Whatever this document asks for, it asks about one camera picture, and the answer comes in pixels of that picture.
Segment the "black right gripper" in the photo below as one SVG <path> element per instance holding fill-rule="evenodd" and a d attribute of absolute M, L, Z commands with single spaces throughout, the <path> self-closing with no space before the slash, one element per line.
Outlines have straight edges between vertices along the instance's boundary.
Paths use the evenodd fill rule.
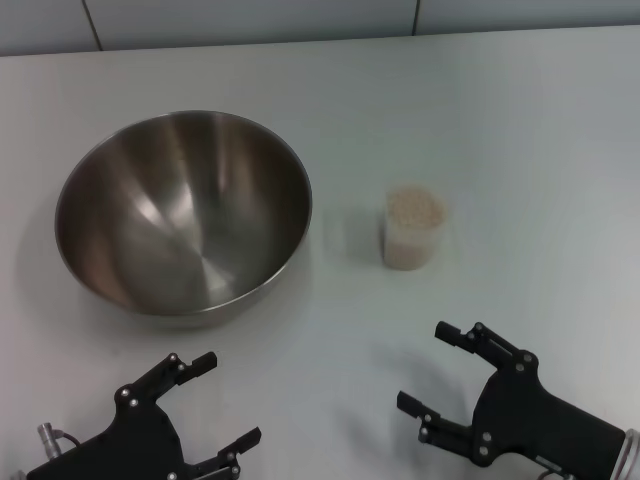
<path fill-rule="evenodd" d="M 400 391 L 397 408 L 420 422 L 418 441 L 487 467 L 516 453 L 559 467 L 578 479 L 608 479 L 625 432 L 555 397 L 541 385 L 537 357 L 518 349 L 481 322 L 466 333 L 441 321 L 435 337 L 478 355 L 500 370 L 487 381 L 474 409 L 472 427 L 444 419 Z"/>

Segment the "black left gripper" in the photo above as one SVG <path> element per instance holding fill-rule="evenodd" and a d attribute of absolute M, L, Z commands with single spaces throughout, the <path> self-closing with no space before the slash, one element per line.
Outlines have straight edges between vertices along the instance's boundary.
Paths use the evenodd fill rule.
<path fill-rule="evenodd" d="M 157 401 L 175 386 L 183 385 L 217 367 L 214 352 L 192 363 L 169 354 L 139 379 L 115 395 L 116 413 L 105 431 L 29 472 L 28 479 L 195 479 L 237 480 L 239 457 L 262 438 L 252 429 L 214 457 L 188 465 L 180 439 Z"/>

